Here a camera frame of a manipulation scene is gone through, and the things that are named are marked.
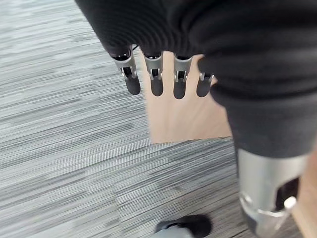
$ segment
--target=black fabric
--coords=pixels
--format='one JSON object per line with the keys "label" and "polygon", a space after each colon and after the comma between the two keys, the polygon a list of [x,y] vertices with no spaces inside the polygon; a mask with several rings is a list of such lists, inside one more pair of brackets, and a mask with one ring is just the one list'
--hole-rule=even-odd
{"label": "black fabric", "polygon": [[288,157],[311,150],[317,121],[317,1],[76,0],[103,46],[204,54],[235,144]]}

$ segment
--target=striped carpet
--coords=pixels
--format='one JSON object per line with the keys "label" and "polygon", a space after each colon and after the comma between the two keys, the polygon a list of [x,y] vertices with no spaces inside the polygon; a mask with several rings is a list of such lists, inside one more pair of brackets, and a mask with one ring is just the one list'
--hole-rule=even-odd
{"label": "striped carpet", "polygon": [[[152,145],[72,0],[1,1],[0,73],[0,238],[146,238],[195,213],[211,238],[253,237],[231,139]],[[277,237],[302,236],[290,218]]]}

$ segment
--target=floor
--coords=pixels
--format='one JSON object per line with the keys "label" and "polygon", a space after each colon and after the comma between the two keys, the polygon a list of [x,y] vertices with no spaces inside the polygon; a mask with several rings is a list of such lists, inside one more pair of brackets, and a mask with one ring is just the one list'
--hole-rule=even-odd
{"label": "floor", "polygon": [[[72,0],[2,0],[0,72],[0,238],[146,238],[195,213],[211,238],[253,237],[231,139],[152,145]],[[301,234],[290,218],[277,237]]]}

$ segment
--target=prosthetic hand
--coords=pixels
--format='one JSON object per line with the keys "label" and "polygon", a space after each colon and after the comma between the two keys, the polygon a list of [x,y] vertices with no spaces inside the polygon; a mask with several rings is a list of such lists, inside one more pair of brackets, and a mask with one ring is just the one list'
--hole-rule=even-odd
{"label": "prosthetic hand", "polygon": [[154,95],[163,92],[162,52],[174,52],[174,95],[185,94],[191,57],[199,96],[226,108],[242,211],[270,237],[297,202],[317,133],[317,3],[311,0],[76,0],[130,93],[140,84],[140,46]]}

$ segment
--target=black fingertip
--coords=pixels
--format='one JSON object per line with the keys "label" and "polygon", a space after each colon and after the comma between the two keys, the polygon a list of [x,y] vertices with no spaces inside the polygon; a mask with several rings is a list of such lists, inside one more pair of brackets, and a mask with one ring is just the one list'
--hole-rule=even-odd
{"label": "black fingertip", "polygon": [[154,96],[160,96],[163,93],[163,80],[159,80],[157,77],[155,77],[153,80],[151,80],[151,91]]}
{"label": "black fingertip", "polygon": [[174,82],[174,97],[176,99],[182,99],[185,96],[186,92],[186,82],[183,82],[183,79],[179,79],[178,82]]}
{"label": "black fingertip", "polygon": [[196,89],[197,96],[201,98],[206,96],[210,91],[210,84],[211,82],[209,82],[209,80],[201,81],[200,79],[198,79],[197,89]]}
{"label": "black fingertip", "polygon": [[141,91],[141,86],[139,82],[138,76],[133,78],[131,75],[128,77],[128,79],[125,80],[125,84],[127,85],[127,89],[129,93],[132,95],[138,95]]}

